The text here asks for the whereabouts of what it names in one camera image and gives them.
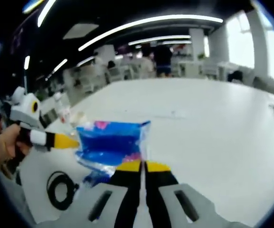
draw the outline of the blue plastic bag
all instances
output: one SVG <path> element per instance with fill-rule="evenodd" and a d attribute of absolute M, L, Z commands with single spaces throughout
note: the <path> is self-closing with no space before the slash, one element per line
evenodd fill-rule
<path fill-rule="evenodd" d="M 77 161 L 93 170 L 113 175 L 122 162 L 142 159 L 150 121 L 120 123 L 95 121 L 77 127 L 81 148 Z"/>

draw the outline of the black cable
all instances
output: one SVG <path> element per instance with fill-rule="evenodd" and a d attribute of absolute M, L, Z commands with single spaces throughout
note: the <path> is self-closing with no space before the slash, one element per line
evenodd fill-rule
<path fill-rule="evenodd" d="M 53 175 L 56 173 L 60 173 L 52 182 L 49 184 L 49 181 Z M 56 198 L 56 187 L 64 183 L 67 187 L 67 194 L 66 198 L 63 201 L 58 201 Z M 75 184 L 72 179 L 62 171 L 53 172 L 47 180 L 46 190 L 48 194 L 48 198 L 51 204 L 59 209 L 59 210 L 66 210 L 72 203 L 75 191 L 79 188 L 79 185 Z"/>

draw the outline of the human hand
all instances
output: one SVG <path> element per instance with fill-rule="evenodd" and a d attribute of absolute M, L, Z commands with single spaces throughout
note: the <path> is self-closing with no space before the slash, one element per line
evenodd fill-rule
<path fill-rule="evenodd" d="M 19 147 L 24 155 L 29 153 L 30 147 L 23 142 L 18 142 L 17 137 L 20 134 L 21 127 L 13 124 L 6 128 L 0 135 L 1 143 L 5 144 L 6 150 L 4 156 L 7 159 L 15 157 L 15 145 Z"/>

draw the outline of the gray gripper base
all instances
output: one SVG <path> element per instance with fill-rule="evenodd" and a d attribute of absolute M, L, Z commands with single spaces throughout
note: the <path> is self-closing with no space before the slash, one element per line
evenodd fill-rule
<path fill-rule="evenodd" d="M 106 192 L 111 195 L 99 219 L 93 223 L 89 220 L 89 216 Z M 82 188 L 77 192 L 78 195 L 68 210 L 64 211 L 59 219 L 39 223 L 36 228 L 113 228 L 126 192 L 126 187 L 104 183 L 100 183 L 91 189 Z"/>
<path fill-rule="evenodd" d="M 187 184 L 160 187 L 172 228 L 249 228 L 239 222 L 229 222 L 215 212 L 214 204 Z M 189 200 L 198 218 L 188 223 L 186 214 L 176 193 L 181 193 Z"/>

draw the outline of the finger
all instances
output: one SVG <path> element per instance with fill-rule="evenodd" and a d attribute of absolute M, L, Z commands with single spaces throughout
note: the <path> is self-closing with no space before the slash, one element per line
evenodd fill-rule
<path fill-rule="evenodd" d="M 19 149 L 21 150 L 21 152 L 24 154 L 24 155 L 28 155 L 29 152 L 30 152 L 30 149 L 31 147 L 26 145 L 25 143 L 23 142 L 16 142 L 16 145 L 19 147 Z"/>
<path fill-rule="evenodd" d="M 13 133 L 14 136 L 18 136 L 20 133 L 21 127 L 14 123 L 9 127 L 9 130 Z"/>
<path fill-rule="evenodd" d="M 7 146 L 7 157 L 14 158 L 15 157 L 15 147 Z"/>

